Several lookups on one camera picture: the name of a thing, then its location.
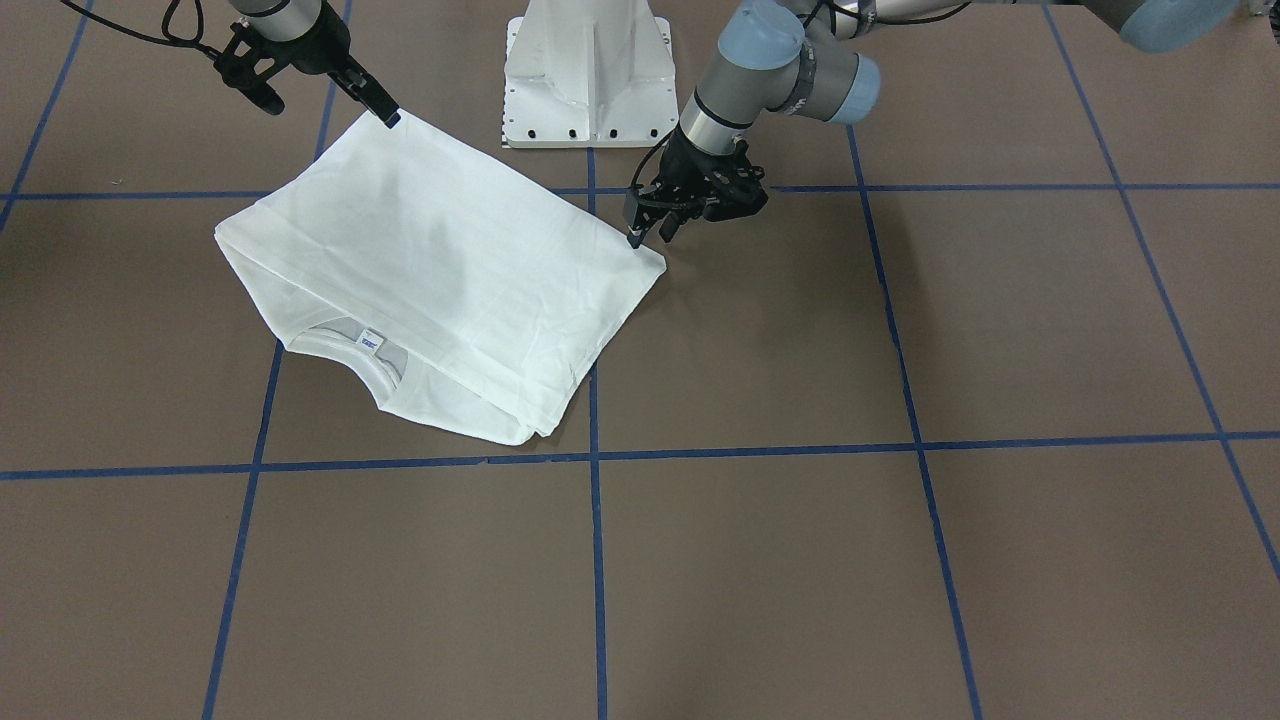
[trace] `light blue joint cap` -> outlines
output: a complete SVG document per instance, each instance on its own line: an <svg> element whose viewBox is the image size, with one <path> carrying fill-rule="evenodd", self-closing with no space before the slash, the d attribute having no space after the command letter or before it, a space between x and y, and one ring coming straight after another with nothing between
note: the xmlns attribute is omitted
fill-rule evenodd
<svg viewBox="0 0 1280 720"><path fill-rule="evenodd" d="M827 122L851 126L861 120L870 114L872 108L876 106L876 101L879 100L879 65L867 55L859 55L858 72L854 73L854 86L849 88L845 104Z"/></svg>
<svg viewBox="0 0 1280 720"><path fill-rule="evenodd" d="M804 46L804 23L773 0L746 0L716 44L730 63L748 70L776 70Z"/></svg>
<svg viewBox="0 0 1280 720"><path fill-rule="evenodd" d="M1120 37L1146 53L1167 53L1189 45L1231 14L1238 0L1147 0Z"/></svg>

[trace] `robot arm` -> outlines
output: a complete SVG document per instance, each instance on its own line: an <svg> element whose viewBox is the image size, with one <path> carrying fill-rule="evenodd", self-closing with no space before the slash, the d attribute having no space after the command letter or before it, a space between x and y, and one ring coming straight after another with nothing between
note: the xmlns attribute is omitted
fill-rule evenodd
<svg viewBox="0 0 1280 720"><path fill-rule="evenodd" d="M1236 0L1030 3L1083 4L1130 45L1161 53L1216 27ZM721 33L678 126L645 158L663 150L657 177L640 186L641 163L627 190L631 246L639 247L658 223L659 234L671 242L691 219L718 222L759 213L768 201L760 184L764 170L748 160L745 140L759 114L769 110L838 124L861 120L879 96L879 68L840 41L877 24L913 24L922 14L955 5L952 0L745 0Z"/></svg>
<svg viewBox="0 0 1280 720"><path fill-rule="evenodd" d="M364 104L387 127L399 122L399 105L351 56L351 31L325 0L230 0L242 14L232 26L232 41L214 60L229 87L239 90L262 110L278 115L284 101L268 85L293 65L311 74L326 74L352 100ZM262 72L262 60L271 65Z"/></svg>

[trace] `white cloth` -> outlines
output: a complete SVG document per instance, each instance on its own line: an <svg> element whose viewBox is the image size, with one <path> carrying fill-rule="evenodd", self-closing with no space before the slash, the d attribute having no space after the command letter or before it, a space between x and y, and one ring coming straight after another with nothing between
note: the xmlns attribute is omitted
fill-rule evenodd
<svg viewBox="0 0 1280 720"><path fill-rule="evenodd" d="M548 436L666 261L401 114L362 115L218 245L284 346L349 366L381 410L504 445Z"/></svg>

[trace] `clothing tag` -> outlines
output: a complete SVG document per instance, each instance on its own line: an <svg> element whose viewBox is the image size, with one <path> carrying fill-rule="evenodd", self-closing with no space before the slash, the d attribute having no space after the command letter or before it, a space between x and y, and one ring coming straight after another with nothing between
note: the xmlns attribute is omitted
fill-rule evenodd
<svg viewBox="0 0 1280 720"><path fill-rule="evenodd" d="M384 342L387 342L387 338L369 328L365 328L365 332L360 333L360 337L356 338L356 345L370 355L378 352L378 348L381 347Z"/></svg>

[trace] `white mounting bracket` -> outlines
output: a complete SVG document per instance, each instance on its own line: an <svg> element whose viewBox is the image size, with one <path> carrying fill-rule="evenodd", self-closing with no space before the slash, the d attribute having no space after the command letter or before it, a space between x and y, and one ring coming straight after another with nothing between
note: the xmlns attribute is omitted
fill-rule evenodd
<svg viewBox="0 0 1280 720"><path fill-rule="evenodd" d="M509 147L649 147L680 117L671 24L646 0L530 0L506 73Z"/></svg>

